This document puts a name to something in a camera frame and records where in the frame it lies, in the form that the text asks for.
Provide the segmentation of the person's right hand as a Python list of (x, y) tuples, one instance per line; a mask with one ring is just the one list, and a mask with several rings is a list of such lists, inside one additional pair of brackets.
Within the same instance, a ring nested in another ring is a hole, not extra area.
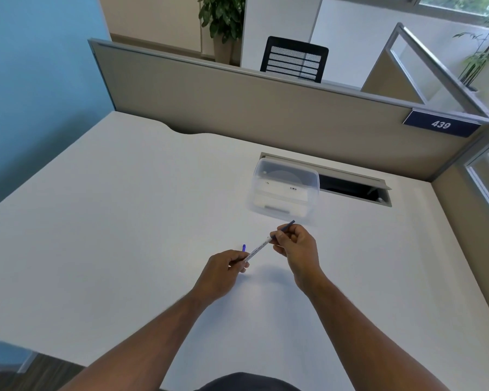
[(323, 274), (319, 264), (318, 248), (313, 236), (301, 225), (294, 223), (286, 232), (280, 231), (285, 225), (272, 231), (275, 235), (270, 244), (279, 244), (288, 251), (288, 265), (294, 280), (301, 290)]

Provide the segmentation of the person's left hand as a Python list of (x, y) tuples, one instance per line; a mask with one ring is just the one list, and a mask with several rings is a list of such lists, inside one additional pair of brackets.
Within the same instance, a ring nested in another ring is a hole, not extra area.
[(210, 256), (196, 281), (192, 294), (206, 305), (225, 296), (235, 285), (238, 275), (228, 271), (231, 262), (245, 261), (247, 252), (227, 250)]

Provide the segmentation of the white ballpoint pen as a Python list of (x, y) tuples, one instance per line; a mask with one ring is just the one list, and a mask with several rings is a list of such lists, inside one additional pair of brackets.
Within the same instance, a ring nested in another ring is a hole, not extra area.
[[(280, 229), (282, 232), (286, 232), (291, 225), (295, 223), (295, 220), (292, 220), (291, 222), (287, 223), (283, 228)], [(265, 248), (270, 242), (276, 239), (275, 235), (267, 237), (266, 241), (263, 242), (260, 246), (252, 250), (248, 256), (245, 258), (246, 262), (249, 262), (256, 254), (258, 254), (263, 248)]]

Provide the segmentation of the person's left forearm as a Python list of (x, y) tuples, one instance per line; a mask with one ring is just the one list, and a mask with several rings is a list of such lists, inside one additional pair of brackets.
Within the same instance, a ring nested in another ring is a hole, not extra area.
[(194, 288), (59, 391), (158, 391), (199, 316), (216, 300)]

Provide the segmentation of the person's right forearm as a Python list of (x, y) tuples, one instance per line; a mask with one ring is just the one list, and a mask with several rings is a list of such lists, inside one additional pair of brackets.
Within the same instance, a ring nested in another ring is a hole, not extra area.
[(376, 327), (320, 269), (294, 272), (355, 391), (449, 391)]

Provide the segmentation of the clear plastic container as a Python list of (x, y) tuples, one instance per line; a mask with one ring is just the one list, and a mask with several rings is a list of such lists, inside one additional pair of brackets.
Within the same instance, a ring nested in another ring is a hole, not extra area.
[(287, 160), (263, 157), (254, 170), (247, 208), (284, 221), (310, 224), (319, 190), (316, 170)]

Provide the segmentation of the person's dark clothing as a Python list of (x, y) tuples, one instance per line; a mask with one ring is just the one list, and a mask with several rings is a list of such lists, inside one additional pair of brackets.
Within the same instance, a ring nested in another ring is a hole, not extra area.
[(210, 381), (196, 391), (301, 391), (286, 381), (237, 372)]

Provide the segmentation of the beige desk partition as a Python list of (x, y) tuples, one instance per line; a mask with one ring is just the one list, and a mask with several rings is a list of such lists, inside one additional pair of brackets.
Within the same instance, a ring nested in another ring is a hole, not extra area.
[[(403, 125), (418, 104), (89, 39), (116, 111), (423, 181), (470, 137)], [(448, 117), (450, 114), (438, 113)]]

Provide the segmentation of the black mesh office chair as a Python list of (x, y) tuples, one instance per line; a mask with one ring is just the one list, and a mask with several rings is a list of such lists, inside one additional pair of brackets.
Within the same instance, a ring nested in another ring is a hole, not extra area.
[(321, 83), (328, 53), (327, 47), (269, 36), (260, 71)]

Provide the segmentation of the dark blue number sign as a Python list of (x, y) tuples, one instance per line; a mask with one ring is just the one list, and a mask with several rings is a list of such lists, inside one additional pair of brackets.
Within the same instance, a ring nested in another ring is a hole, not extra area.
[(468, 138), (482, 126), (482, 123), (413, 109), (404, 118), (403, 125)]

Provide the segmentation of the beige side partition with glass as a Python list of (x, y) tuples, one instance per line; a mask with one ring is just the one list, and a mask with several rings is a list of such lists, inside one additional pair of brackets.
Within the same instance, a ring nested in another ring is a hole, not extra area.
[(489, 240), (489, 127), (434, 175), (432, 187), (461, 243)]

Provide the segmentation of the beige plant pot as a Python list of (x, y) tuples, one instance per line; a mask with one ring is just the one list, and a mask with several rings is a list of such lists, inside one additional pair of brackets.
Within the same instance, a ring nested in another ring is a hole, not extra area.
[(222, 34), (216, 34), (213, 38), (214, 58), (217, 63), (229, 65), (231, 63), (234, 41), (225, 39)]

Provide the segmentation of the glass-panelled grey partition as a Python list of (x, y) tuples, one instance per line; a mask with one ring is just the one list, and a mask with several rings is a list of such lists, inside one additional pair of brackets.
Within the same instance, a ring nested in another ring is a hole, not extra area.
[(489, 109), (400, 22), (361, 91), (446, 115), (489, 120)]

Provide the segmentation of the white desk leg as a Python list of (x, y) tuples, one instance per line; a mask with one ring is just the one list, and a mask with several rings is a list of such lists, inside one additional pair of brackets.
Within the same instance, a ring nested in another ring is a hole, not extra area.
[(19, 366), (16, 374), (24, 374), (27, 372), (33, 361), (39, 355), (36, 351), (31, 351), (30, 355), (26, 358), (26, 360)]

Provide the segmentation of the green leafy potted plant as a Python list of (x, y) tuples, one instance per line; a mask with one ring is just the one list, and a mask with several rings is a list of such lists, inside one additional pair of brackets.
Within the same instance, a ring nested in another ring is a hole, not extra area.
[(212, 39), (220, 36), (222, 43), (242, 38), (246, 0), (198, 0), (199, 20), (209, 27)]

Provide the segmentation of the thin bamboo plant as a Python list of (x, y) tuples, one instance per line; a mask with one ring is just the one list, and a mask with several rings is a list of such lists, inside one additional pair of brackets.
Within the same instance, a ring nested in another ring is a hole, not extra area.
[[(485, 23), (489, 26), (489, 17), (486, 18)], [(458, 79), (460, 82), (472, 92), (477, 92), (473, 87), (473, 81), (483, 71), (483, 68), (489, 63), (489, 32), (485, 35), (475, 34), (473, 32), (461, 32), (453, 36), (453, 38), (460, 38), (468, 36), (470, 39), (477, 42), (478, 46), (476, 50), (464, 60), (464, 67)]]

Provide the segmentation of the window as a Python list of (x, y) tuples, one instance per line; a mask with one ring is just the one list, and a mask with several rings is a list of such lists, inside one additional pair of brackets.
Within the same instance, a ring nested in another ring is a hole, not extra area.
[(489, 22), (489, 0), (405, 1), (415, 14), (476, 25), (487, 25)]

